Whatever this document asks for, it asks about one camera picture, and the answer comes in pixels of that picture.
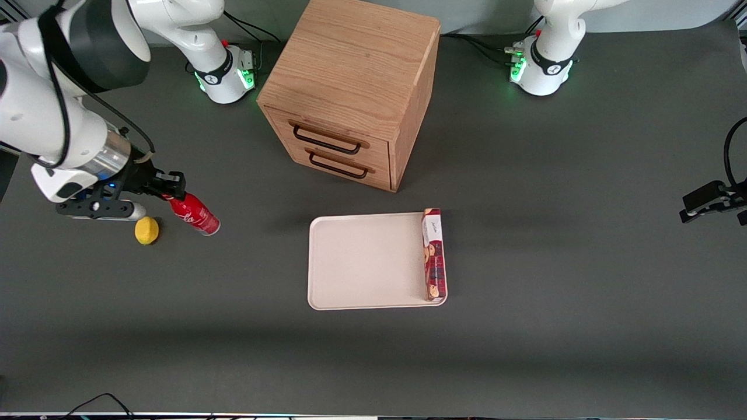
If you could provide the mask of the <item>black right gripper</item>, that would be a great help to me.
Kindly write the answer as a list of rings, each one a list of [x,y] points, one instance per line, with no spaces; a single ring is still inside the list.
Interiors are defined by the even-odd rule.
[[[185,175],[179,171],[164,173],[157,170],[151,160],[136,164],[145,156],[140,150],[131,150],[125,167],[112,177],[112,196],[122,193],[146,194],[160,199],[184,201],[186,197]]]

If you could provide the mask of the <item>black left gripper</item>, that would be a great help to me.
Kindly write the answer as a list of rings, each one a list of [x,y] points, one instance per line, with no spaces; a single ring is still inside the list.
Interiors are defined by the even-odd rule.
[[[679,212],[682,223],[691,223],[708,214],[737,212],[739,225],[746,226],[746,178],[731,186],[719,180],[710,181],[682,200],[684,209]]]

